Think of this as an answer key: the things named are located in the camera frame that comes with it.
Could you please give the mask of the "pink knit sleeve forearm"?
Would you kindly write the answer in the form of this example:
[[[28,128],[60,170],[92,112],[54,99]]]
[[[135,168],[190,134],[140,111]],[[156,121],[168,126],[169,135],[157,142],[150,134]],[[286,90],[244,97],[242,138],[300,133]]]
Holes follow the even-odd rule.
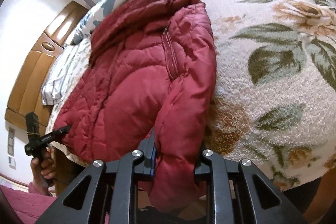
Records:
[[[33,182],[29,183],[29,191],[14,190],[1,185],[9,204],[23,223],[35,223],[37,219],[56,200],[49,191],[41,192]]]

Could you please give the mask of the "person's left hand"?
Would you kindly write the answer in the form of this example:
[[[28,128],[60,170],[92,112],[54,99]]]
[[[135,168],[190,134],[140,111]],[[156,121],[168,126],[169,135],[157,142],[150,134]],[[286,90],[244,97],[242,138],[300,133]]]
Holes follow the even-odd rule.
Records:
[[[41,193],[47,192],[53,182],[46,186],[44,181],[53,180],[56,175],[56,165],[53,159],[54,149],[47,147],[42,151],[43,161],[38,157],[31,160],[30,167],[33,173],[33,185]]]

